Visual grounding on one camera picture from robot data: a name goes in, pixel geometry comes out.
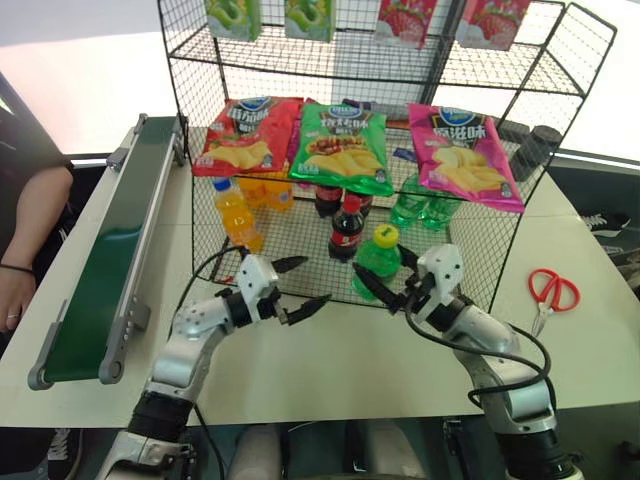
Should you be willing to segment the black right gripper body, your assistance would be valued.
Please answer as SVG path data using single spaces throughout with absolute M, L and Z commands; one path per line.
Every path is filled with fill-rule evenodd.
M 434 275 L 426 273 L 420 276 L 417 272 L 412 273 L 405 280 L 404 295 L 406 303 L 403 307 L 405 312 L 418 312 L 431 298 L 431 291 L 434 288 Z

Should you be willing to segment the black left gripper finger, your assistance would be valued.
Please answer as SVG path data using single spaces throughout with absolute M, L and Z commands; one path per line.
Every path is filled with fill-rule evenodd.
M 298 268 L 308 260 L 307 256 L 296 255 L 273 260 L 271 265 L 277 274 L 284 274 Z
M 286 324 L 288 326 L 293 326 L 312 317 L 331 300 L 331 297 L 331 294 L 314 297 L 308 299 L 294 311 L 289 312 L 288 310 L 286 310 Z

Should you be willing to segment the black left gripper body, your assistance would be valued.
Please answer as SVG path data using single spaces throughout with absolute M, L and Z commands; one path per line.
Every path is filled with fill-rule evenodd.
M 281 325 L 288 325 L 289 318 L 280 303 L 278 277 L 269 272 L 260 272 L 258 276 L 258 300 L 256 303 L 256 322 L 276 318 Z

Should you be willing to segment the person's bare hand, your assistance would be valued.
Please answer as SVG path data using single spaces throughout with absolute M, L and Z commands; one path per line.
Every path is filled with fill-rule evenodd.
M 14 331 L 25 315 L 35 294 L 36 283 L 32 274 L 1 269 L 0 321 L 1 332 Z

